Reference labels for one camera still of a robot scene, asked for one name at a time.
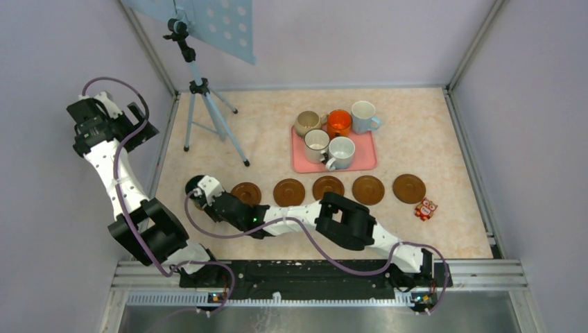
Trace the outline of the dark wooden coaster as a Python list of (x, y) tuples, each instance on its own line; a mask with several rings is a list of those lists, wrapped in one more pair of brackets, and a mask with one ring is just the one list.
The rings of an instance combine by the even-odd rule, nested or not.
[(341, 180), (334, 176), (319, 177), (312, 186), (312, 194), (315, 200), (322, 200), (327, 192), (345, 195), (345, 186)]
[(375, 176), (360, 176), (353, 182), (352, 194), (363, 205), (380, 203), (386, 193), (383, 183)]
[(304, 185), (293, 178), (280, 180), (273, 189), (274, 200), (280, 207), (301, 205), (305, 196)]
[(247, 205), (259, 205), (261, 202), (261, 190), (252, 182), (241, 182), (233, 187), (231, 194)]
[(426, 185), (416, 175), (405, 173), (395, 178), (392, 183), (392, 191), (401, 202), (416, 204), (424, 199)]

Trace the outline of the dark green mug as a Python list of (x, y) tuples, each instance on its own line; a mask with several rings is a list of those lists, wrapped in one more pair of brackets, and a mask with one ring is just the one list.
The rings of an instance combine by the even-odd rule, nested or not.
[(196, 176), (190, 178), (184, 186), (185, 194), (189, 194), (191, 191), (193, 191), (198, 186), (198, 183), (203, 178), (204, 178), (204, 175), (196, 175)]

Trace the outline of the light wooden coaster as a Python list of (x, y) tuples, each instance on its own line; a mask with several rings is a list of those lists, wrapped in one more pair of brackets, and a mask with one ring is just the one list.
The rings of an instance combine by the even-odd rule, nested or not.
[(197, 210), (203, 211), (202, 205), (198, 200), (192, 200), (193, 205), (196, 207)]

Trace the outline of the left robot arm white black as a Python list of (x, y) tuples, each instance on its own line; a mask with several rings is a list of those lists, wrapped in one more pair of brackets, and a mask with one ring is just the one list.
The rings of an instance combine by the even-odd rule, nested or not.
[(221, 281), (221, 266), (203, 246), (189, 241), (177, 216), (158, 199), (149, 198), (134, 175), (128, 153), (159, 131), (136, 103), (128, 108), (136, 123), (107, 92), (80, 95), (67, 106), (75, 121), (73, 149), (97, 172), (111, 200), (114, 220), (108, 231), (144, 266), (196, 272), (203, 285), (213, 287)]

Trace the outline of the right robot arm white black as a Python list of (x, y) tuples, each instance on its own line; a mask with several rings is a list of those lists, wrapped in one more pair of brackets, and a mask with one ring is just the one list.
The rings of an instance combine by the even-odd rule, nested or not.
[(200, 189), (187, 193), (187, 200), (213, 221), (236, 228), (237, 238), (264, 239), (314, 230), (346, 250), (369, 248), (382, 254), (416, 286), (426, 285), (435, 275), (431, 251), (402, 241), (377, 223), (366, 206), (334, 192), (313, 203), (290, 207), (248, 205), (226, 191), (206, 196)]

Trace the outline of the blue tripod stand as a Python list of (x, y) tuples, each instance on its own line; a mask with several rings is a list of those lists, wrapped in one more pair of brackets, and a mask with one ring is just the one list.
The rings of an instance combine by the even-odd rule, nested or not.
[[(187, 24), (181, 21), (180, 19), (169, 19), (167, 22), (167, 28), (170, 31), (170, 33), (168, 35), (164, 35), (163, 38), (165, 40), (172, 40), (178, 45), (182, 57), (184, 61), (188, 64), (193, 76), (193, 80), (189, 82), (189, 91), (191, 95), (187, 119), (187, 129), (183, 146), (184, 152), (188, 152), (190, 149), (191, 128), (193, 125), (195, 125), (204, 128), (205, 130), (208, 130), (213, 134), (216, 134), (221, 141), (224, 141), (226, 137), (229, 137), (237, 153), (240, 155), (244, 165), (246, 167), (249, 167), (250, 161), (245, 156), (245, 153), (243, 152), (241, 145), (239, 144), (237, 138), (234, 136), (234, 133), (227, 124), (225, 117), (222, 115), (219, 107), (217, 106), (214, 100), (214, 96), (216, 96), (222, 103), (224, 103), (233, 114), (238, 114), (239, 110), (236, 107), (234, 107), (218, 91), (210, 87), (207, 78), (203, 78), (200, 75), (200, 72), (198, 71), (198, 67), (196, 65), (196, 51), (187, 43), (187, 38), (189, 36), (189, 29)], [(212, 120), (214, 128), (206, 127), (201, 123), (198, 123), (193, 120), (197, 96), (201, 97), (202, 102), (204, 103), (204, 106), (208, 111), (209, 117)]]

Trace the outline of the white mug dark rim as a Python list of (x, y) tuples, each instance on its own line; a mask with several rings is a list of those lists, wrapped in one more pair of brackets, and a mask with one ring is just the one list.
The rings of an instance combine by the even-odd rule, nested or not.
[(327, 132), (320, 129), (310, 130), (304, 136), (304, 154), (307, 161), (325, 164), (328, 158), (328, 146), (330, 137)]

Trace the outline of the beige mug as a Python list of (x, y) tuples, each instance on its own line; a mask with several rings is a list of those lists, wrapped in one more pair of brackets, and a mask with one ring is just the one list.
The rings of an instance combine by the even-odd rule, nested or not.
[(299, 113), (293, 125), (296, 135), (304, 138), (310, 130), (322, 129), (327, 117), (327, 114), (318, 114), (310, 110)]

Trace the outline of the white mug front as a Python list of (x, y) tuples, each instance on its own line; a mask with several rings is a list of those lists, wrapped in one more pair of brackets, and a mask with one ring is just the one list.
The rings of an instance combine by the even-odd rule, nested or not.
[(325, 167), (328, 171), (342, 170), (350, 167), (356, 152), (355, 143), (348, 137), (335, 137), (328, 146), (328, 158)]

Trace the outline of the blue perforated board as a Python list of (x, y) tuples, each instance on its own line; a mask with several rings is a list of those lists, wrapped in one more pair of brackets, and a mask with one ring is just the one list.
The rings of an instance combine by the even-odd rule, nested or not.
[(124, 1), (125, 5), (167, 25), (166, 40), (196, 38), (251, 65), (252, 1)]

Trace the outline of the orange glass mug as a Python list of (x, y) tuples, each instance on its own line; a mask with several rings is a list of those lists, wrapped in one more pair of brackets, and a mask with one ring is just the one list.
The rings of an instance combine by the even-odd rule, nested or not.
[(348, 137), (352, 128), (352, 116), (345, 110), (333, 110), (327, 117), (327, 133), (331, 139)]

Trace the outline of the pink tray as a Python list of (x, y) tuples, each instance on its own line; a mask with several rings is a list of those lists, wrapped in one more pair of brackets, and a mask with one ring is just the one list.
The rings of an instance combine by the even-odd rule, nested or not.
[[(374, 144), (372, 133), (357, 135), (354, 132), (349, 134), (354, 142), (356, 152), (354, 159), (346, 171), (367, 171), (377, 166), (377, 150)], [(306, 159), (304, 140), (299, 137), (294, 127), (291, 127), (291, 166), (297, 173), (322, 173), (326, 172), (323, 164), (314, 164)]]

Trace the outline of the light blue mug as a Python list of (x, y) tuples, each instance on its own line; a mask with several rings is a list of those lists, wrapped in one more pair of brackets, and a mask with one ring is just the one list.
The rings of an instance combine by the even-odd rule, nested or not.
[(380, 129), (381, 120), (376, 117), (375, 106), (368, 101), (357, 101), (352, 105), (352, 131), (357, 135)]

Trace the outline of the red owl figurine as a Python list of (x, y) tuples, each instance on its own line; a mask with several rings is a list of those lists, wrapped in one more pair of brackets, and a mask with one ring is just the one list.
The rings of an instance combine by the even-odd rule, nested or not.
[(422, 221), (428, 221), (431, 219), (437, 210), (438, 205), (428, 198), (423, 198), (420, 203), (415, 207), (414, 215)]

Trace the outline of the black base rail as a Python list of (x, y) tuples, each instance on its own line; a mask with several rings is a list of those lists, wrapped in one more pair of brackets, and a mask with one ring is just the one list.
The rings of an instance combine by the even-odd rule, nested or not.
[(180, 287), (211, 289), (213, 302), (230, 288), (230, 300), (269, 300), (275, 293), (284, 300), (383, 300), (420, 288), (432, 292), (453, 286), (441, 262), (427, 263), (421, 273), (403, 273), (391, 264), (370, 276), (353, 275), (326, 260), (234, 260), (204, 265), (194, 273), (186, 267), (177, 272)]

